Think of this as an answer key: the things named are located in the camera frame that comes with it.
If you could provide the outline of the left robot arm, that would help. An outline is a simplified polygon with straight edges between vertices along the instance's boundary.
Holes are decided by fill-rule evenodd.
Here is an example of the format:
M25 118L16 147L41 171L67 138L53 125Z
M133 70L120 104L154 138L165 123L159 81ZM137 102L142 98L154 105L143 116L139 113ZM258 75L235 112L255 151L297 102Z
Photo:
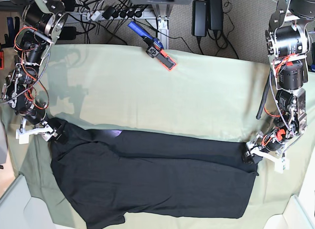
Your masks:
M257 132L246 143L245 163L263 158L272 161L277 171L288 168L288 142L299 139L307 128L306 91L307 53L311 50L308 23L315 20L315 0L278 0L265 32L270 71L256 115L273 119L266 133Z

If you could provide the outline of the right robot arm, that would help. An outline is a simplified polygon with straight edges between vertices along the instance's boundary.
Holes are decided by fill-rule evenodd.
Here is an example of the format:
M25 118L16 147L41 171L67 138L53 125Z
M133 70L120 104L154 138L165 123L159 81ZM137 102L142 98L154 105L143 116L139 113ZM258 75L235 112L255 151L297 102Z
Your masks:
M16 130L19 144L28 144L31 135L40 135L45 141L57 140L62 134L61 126L48 118L49 103L37 101L35 86L41 84L51 48L67 20L65 5L62 0L9 1L24 9L25 25L14 36L15 68L4 80L1 104L8 104L21 116Z

